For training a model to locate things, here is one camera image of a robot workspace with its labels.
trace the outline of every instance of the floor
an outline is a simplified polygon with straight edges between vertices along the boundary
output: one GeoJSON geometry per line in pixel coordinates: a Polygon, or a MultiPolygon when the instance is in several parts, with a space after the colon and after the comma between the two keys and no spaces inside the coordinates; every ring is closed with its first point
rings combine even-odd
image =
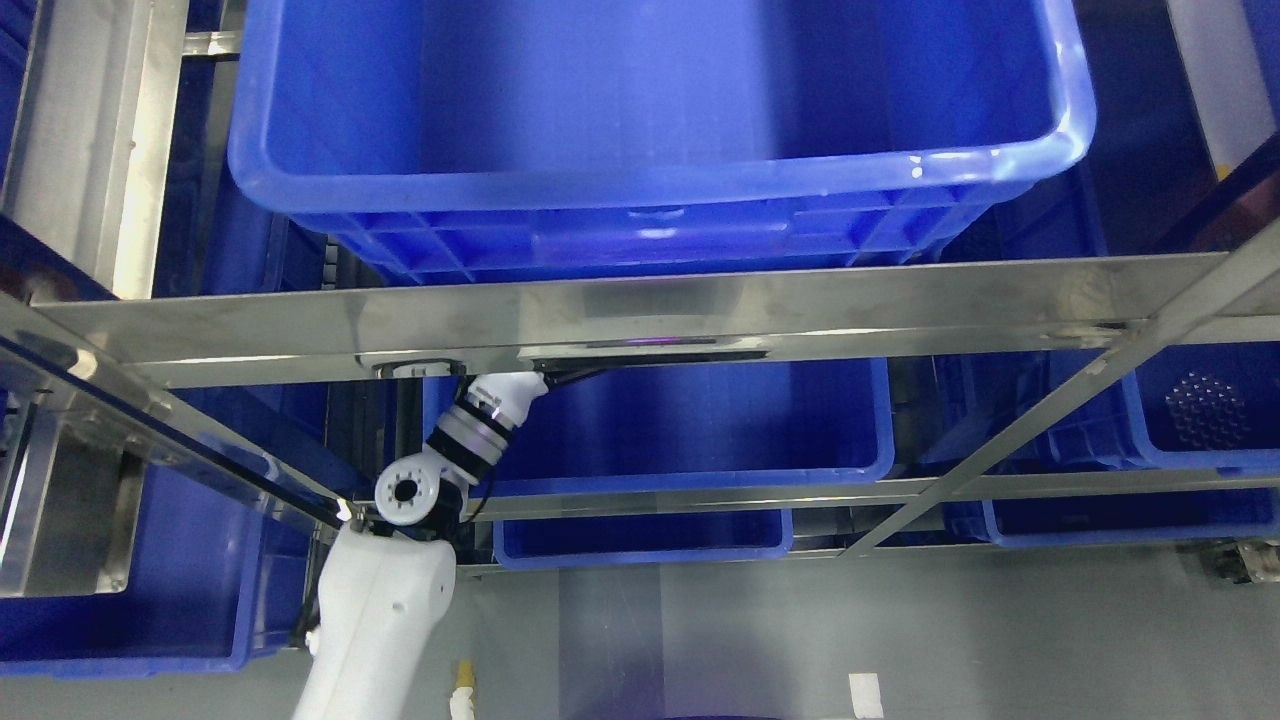
{"type": "MultiPolygon", "coordinates": [[[[484,720],[851,719],[850,673],[892,720],[1270,719],[1280,587],[1169,547],[488,575],[460,583],[406,719],[447,717],[460,659],[484,720]]],[[[287,717],[308,666],[3,679],[0,717],[287,717]]]]}

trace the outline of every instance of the metal beam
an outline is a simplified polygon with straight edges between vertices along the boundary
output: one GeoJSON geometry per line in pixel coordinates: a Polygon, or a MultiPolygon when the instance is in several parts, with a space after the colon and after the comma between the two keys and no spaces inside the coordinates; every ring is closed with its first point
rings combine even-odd
{"type": "MultiPolygon", "coordinates": [[[[929,477],[899,478],[867,484],[492,497],[484,506],[480,519],[486,521],[538,520],[653,512],[899,505],[916,498],[937,482],[938,478],[929,477]]],[[[1226,477],[1210,469],[982,475],[948,500],[1019,500],[1257,487],[1280,487],[1280,475],[1226,477]]],[[[477,506],[479,498],[472,498],[467,512],[475,511],[477,506]]]]}
{"type": "MultiPolygon", "coordinates": [[[[1225,258],[349,290],[38,310],[166,387],[1055,350],[1111,346],[1225,258]]],[[[1274,296],[1258,296],[1240,316],[1224,315],[1187,340],[1280,340],[1274,296]]]]}
{"type": "Polygon", "coordinates": [[[1050,392],[969,457],[938,478],[929,489],[850,546],[865,556],[931,507],[950,498],[1036,436],[1123,378],[1162,348],[1179,342],[1215,314],[1280,272],[1280,220],[1231,252],[1226,260],[1174,296],[1146,324],[1126,331],[1111,348],[1050,392]]]}
{"type": "Polygon", "coordinates": [[[150,297],[188,0],[45,0],[0,208],[119,297],[150,297]]]}

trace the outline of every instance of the black rubber ring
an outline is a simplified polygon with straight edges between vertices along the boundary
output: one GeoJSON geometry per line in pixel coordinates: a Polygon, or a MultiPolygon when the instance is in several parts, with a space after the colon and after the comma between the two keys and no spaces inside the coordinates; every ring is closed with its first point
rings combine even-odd
{"type": "Polygon", "coordinates": [[[426,438],[426,446],[477,480],[493,469],[493,465],[485,461],[484,457],[471,452],[465,445],[453,439],[451,434],[440,428],[435,428],[431,432],[431,437],[426,438]]]}

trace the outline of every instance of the metal rail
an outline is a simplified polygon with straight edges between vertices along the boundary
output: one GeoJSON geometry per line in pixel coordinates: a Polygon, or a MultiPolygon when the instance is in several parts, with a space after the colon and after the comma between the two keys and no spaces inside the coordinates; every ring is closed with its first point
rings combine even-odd
{"type": "MultiPolygon", "coordinates": [[[[38,305],[166,387],[1108,347],[1226,254],[38,305]]],[[[1280,288],[1187,342],[1280,340],[1280,288]]]]}
{"type": "MultiPolygon", "coordinates": [[[[937,483],[938,478],[931,477],[896,478],[867,484],[492,497],[485,505],[481,518],[495,521],[653,512],[900,505],[920,497],[937,483]]],[[[1231,477],[1221,475],[1210,469],[982,475],[959,488],[946,500],[1019,500],[1257,487],[1280,487],[1280,475],[1231,477]]],[[[475,510],[479,500],[472,500],[468,512],[475,510]]]]}
{"type": "Polygon", "coordinates": [[[296,527],[310,530],[317,523],[338,524],[333,502],[338,495],[330,487],[349,487],[356,479],[349,468],[303,459],[317,471],[312,477],[122,368],[87,340],[23,302],[101,297],[101,287],[4,218],[0,247],[6,251],[0,254],[0,278],[5,281],[5,292],[0,292],[0,387],[15,397],[40,396],[41,406],[60,410],[61,425],[87,437],[110,438],[141,460],[178,466],[196,482],[296,527]]]}

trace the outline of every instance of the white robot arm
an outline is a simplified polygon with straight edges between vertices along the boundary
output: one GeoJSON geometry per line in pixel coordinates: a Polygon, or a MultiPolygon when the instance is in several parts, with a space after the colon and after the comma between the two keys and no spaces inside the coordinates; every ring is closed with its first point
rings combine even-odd
{"type": "MultiPolygon", "coordinates": [[[[539,373],[476,378],[422,451],[378,477],[378,514],[451,538],[470,488],[547,388],[539,373]]],[[[315,664],[294,720],[397,720],[426,639],[453,598],[456,564],[447,539],[417,542],[346,525],[320,573],[320,626],[308,641],[315,664]]]]}

